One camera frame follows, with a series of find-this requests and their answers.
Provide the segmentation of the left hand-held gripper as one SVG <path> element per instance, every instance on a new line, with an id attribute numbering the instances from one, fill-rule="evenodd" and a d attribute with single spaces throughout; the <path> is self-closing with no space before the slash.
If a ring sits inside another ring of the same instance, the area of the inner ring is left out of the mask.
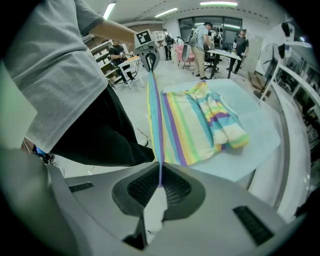
<path id="1" fill-rule="evenodd" d="M 156 37 L 149 29 L 134 34 L 134 53 L 138 54 L 147 72 L 154 72 L 160 61 L 160 53 Z"/>

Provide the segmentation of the white cubby shelf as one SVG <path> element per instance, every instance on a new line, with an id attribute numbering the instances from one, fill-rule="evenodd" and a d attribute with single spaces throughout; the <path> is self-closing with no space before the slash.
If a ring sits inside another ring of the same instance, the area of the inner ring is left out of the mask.
<path id="1" fill-rule="evenodd" d="M 157 43 L 157 46 L 163 47 L 163 41 L 164 41 L 164 32 L 162 30 L 156 30 L 152 32 L 152 35 L 155 39 L 155 42 Z"/>

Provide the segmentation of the white frame stand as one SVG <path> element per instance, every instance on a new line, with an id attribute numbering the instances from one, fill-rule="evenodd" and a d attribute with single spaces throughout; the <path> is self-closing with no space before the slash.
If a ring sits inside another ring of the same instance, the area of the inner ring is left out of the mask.
<path id="1" fill-rule="evenodd" d="M 138 82 L 144 88 L 146 85 L 142 78 L 143 67 L 140 57 L 135 61 L 125 61 L 120 64 L 118 68 L 124 76 L 123 83 L 132 89 L 133 83 Z"/>

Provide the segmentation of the pink chair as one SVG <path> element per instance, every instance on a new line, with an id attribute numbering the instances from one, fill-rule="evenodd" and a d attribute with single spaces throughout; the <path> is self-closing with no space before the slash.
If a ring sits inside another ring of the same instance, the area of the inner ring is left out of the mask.
<path id="1" fill-rule="evenodd" d="M 192 64 L 195 60 L 195 56 L 191 51 L 191 47 L 187 44 L 175 44 L 174 45 L 177 66 L 183 63 L 183 69 L 185 68 L 185 64 Z"/>

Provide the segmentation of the person's black trousers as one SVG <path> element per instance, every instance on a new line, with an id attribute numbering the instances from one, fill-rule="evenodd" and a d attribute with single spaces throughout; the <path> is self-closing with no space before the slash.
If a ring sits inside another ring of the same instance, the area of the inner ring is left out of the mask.
<path id="1" fill-rule="evenodd" d="M 59 139 L 51 152 L 74 162 L 132 167 L 155 159 L 138 143 L 134 127 L 114 90 L 107 87 Z"/>

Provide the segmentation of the light blue padded table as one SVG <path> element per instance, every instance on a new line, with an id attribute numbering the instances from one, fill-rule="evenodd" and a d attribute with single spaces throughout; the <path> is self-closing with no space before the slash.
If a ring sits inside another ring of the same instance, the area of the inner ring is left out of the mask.
<path id="1" fill-rule="evenodd" d="M 213 156 L 211 161 L 220 164 L 216 175 L 236 182 L 258 168 L 280 145 L 280 136 L 273 122 L 258 103 L 238 84 L 230 79 L 206 81 L 211 91 L 218 93 L 237 114 L 240 124 L 249 135 L 243 148 L 227 149 Z M 199 82 L 169 86 L 162 92 L 186 91 Z"/>

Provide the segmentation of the white cluttered shelf unit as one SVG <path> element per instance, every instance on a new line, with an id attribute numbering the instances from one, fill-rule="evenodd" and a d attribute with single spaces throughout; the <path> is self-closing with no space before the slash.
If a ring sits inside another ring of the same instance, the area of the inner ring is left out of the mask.
<path id="1" fill-rule="evenodd" d="M 112 41 L 105 40 L 100 45 L 90 49 L 90 52 L 109 84 L 115 88 L 115 84 L 121 79 L 121 76 L 118 76 L 118 67 L 113 63 L 110 57 L 109 49 L 111 46 Z"/>

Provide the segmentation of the pastel striped shirt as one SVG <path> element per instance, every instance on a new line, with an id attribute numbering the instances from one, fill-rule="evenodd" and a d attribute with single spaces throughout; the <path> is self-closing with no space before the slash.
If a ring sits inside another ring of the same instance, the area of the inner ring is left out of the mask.
<path id="1" fill-rule="evenodd" d="M 213 174 L 221 165 L 212 157 L 249 143 L 249 134 L 224 98 L 201 80 L 188 90 L 163 92 L 154 72 L 148 73 L 147 111 L 152 150 L 159 163 Z"/>

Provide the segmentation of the ceiling light tube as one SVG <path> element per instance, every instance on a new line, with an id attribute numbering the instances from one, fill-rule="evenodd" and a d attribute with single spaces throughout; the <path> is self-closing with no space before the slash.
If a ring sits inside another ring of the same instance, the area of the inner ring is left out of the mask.
<path id="1" fill-rule="evenodd" d="M 106 10 L 104 11 L 103 18 L 107 20 L 112 13 L 114 7 L 116 6 L 116 2 L 109 3 Z"/>
<path id="2" fill-rule="evenodd" d="M 229 6 L 229 7 L 237 7 L 238 2 L 235 1 L 203 1 L 199 3 L 201 6 Z"/>
<path id="3" fill-rule="evenodd" d="M 176 8 L 176 7 L 175 7 L 175 8 L 171 8 L 171 9 L 169 9 L 169 10 L 163 11 L 163 12 L 155 15 L 154 17 L 155 17 L 155 18 L 159 18 L 159 17 L 165 16 L 165 15 L 167 15 L 167 14 L 170 14 L 170 13 L 172 13 L 172 12 L 176 12 L 177 10 L 178 10 L 178 8 Z"/>

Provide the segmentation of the person's grey sweatshirt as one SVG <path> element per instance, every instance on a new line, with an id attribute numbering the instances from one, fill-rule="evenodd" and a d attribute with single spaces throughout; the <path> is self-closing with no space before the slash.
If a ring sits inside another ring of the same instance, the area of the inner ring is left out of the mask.
<path id="1" fill-rule="evenodd" d="M 103 20 L 85 0 L 44 0 L 4 57 L 9 75 L 37 112 L 26 137 L 44 152 L 107 87 L 82 40 Z"/>

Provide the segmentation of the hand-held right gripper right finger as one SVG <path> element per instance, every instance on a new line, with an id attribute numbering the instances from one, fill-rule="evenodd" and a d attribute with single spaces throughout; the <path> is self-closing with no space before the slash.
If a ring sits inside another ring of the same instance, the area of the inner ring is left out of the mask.
<path id="1" fill-rule="evenodd" d="M 270 255 L 285 221 L 269 205 L 227 179 L 164 164 L 163 226 L 151 256 Z"/>

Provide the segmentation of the person's left forearm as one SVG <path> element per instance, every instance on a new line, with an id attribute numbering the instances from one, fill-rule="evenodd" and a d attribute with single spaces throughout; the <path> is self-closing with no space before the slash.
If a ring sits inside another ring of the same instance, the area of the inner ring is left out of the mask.
<path id="1" fill-rule="evenodd" d="M 104 39 L 134 44 L 135 31 L 114 21 L 104 20 L 89 31 L 90 34 Z"/>

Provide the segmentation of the white metal shelf rack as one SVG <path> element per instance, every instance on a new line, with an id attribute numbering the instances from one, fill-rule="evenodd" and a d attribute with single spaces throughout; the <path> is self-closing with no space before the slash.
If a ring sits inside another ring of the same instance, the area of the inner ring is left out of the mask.
<path id="1" fill-rule="evenodd" d="M 262 43 L 285 44 L 285 57 L 279 58 L 274 74 L 260 103 L 275 95 L 282 125 L 280 143 L 282 170 L 273 207 L 289 219 L 320 186 L 320 85 L 309 73 L 320 75 L 320 66 L 311 44 L 294 39 L 295 28 L 285 37 L 281 24 L 273 27 Z"/>

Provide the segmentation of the brown cardboard box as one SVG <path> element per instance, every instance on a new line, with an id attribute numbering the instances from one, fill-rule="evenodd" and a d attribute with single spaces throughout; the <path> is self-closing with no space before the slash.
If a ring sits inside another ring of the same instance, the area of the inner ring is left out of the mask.
<path id="1" fill-rule="evenodd" d="M 269 80 L 266 79 L 261 74 L 251 72 L 251 71 L 248 72 L 248 78 L 251 83 L 251 86 L 254 89 L 253 94 L 260 99 L 262 94 L 265 92 L 265 89 L 269 83 Z"/>

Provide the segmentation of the white work table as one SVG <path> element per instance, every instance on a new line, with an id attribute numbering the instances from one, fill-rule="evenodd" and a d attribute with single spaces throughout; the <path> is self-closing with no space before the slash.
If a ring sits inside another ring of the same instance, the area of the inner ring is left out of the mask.
<path id="1" fill-rule="evenodd" d="M 213 62 L 213 68 L 212 68 L 211 74 L 210 74 L 210 79 L 211 80 L 213 79 L 213 77 L 214 77 L 214 75 L 216 73 L 218 60 L 220 59 L 221 56 L 227 57 L 229 59 L 237 60 L 237 61 L 241 61 L 242 60 L 242 58 L 239 57 L 236 53 L 227 52 L 225 50 L 210 49 L 210 50 L 207 51 L 207 53 L 215 55 L 215 59 L 214 59 L 214 62 Z"/>

